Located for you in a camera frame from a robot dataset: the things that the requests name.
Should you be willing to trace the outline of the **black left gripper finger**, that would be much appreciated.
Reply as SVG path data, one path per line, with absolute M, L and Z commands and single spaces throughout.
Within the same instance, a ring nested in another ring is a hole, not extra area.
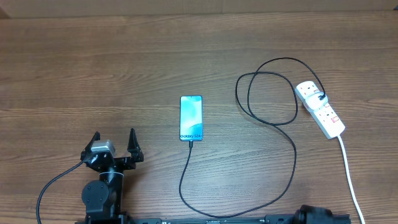
M 87 146 L 84 148 L 84 150 L 81 152 L 80 160 L 81 161 L 88 161 L 89 158 L 92 155 L 92 150 L 91 147 L 95 141 L 100 140 L 100 133 L 95 132 L 94 136 L 91 138 L 90 142 L 87 144 Z
M 131 128 L 129 133 L 129 142 L 127 145 L 127 151 L 131 154 L 131 157 L 134 160 L 134 162 L 144 161 L 144 155 L 137 141 L 137 136 L 134 128 Z

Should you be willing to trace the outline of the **blue Galaxy smartphone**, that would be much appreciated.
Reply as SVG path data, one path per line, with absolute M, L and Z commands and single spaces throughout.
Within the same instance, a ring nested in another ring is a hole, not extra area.
M 203 139 L 203 97 L 190 95 L 180 97 L 180 140 Z

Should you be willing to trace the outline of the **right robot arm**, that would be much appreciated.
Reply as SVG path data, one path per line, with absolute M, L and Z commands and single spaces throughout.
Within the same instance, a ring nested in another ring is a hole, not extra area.
M 294 214 L 293 224 L 333 224 L 331 210 L 302 205 Z

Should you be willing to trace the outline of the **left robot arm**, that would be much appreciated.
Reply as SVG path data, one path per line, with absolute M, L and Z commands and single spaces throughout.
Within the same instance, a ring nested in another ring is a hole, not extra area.
M 127 152 L 130 156 L 115 157 L 115 147 L 109 139 L 101 140 L 95 132 L 81 152 L 81 161 L 99 173 L 99 179 L 89 182 L 82 190 L 81 198 L 86 207 L 85 223 L 133 223 L 133 219 L 121 210 L 124 171 L 133 170 L 144 155 L 132 128 Z

